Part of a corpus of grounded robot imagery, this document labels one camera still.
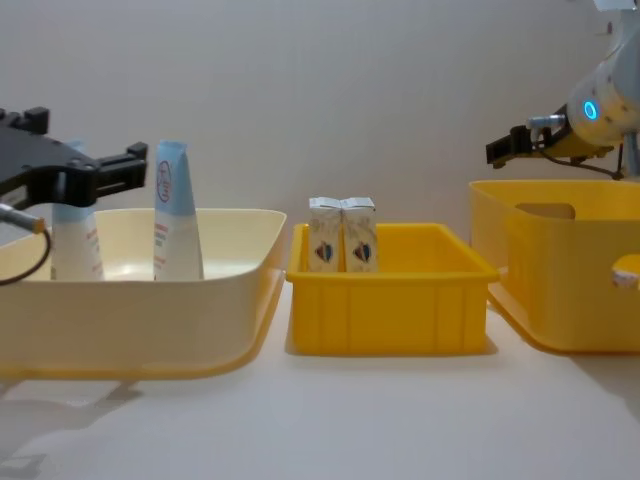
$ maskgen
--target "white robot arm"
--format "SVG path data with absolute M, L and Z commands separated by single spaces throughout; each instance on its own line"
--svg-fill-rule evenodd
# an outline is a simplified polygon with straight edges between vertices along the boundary
M 566 121 L 592 145 L 623 143 L 627 175 L 640 176 L 640 11 L 623 10 L 606 58 L 573 89 Z
M 566 105 L 555 114 L 531 117 L 526 125 L 511 129 L 509 136 L 487 145 L 487 162 L 494 168 L 516 157 L 545 157 L 619 180 L 620 171 L 609 172 L 582 162 L 621 146 L 626 176 L 640 177 L 640 11 L 634 0 L 595 1 L 601 10 L 621 9 L 606 57 L 576 85 Z

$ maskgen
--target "table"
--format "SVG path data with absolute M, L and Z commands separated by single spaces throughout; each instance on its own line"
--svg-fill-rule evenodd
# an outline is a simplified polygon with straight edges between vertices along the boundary
M 0 389 L 0 479 L 635 479 L 640 357 L 300 357 L 285 284 L 259 356 L 203 380 Z

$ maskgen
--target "carton logo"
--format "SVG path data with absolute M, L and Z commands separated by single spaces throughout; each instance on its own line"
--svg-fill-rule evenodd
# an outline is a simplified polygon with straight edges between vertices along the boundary
M 171 167 L 166 161 L 160 162 L 158 165 L 156 191 L 158 192 L 158 198 L 163 203 L 167 203 L 171 198 Z
M 361 262 L 369 263 L 369 259 L 371 258 L 371 246 L 369 246 L 368 243 L 360 242 L 353 251 L 353 254 Z
M 316 255 L 320 257 L 320 259 L 329 263 L 331 257 L 333 257 L 333 248 L 326 242 L 322 242 L 318 248 L 316 248 Z

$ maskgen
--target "yellow storage box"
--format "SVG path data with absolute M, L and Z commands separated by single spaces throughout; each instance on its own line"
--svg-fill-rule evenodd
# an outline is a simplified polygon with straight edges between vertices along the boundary
M 382 224 L 377 230 L 379 273 L 311 273 L 308 227 L 295 227 L 287 280 L 296 351 L 483 352 L 487 284 L 497 272 L 444 226 Z
M 498 268 L 493 300 L 533 343 L 564 352 L 640 352 L 640 185 L 471 184 L 472 245 Z

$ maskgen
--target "small carton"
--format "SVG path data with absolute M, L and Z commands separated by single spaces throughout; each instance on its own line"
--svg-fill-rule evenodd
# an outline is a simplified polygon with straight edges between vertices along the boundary
M 347 272 L 378 271 L 375 205 L 370 198 L 348 198 L 342 205 Z
M 310 272 L 337 272 L 340 268 L 340 228 L 342 213 L 340 200 L 326 197 L 309 199 Z
M 624 270 L 614 270 L 612 280 L 613 284 L 619 288 L 638 290 L 640 286 L 640 275 Z

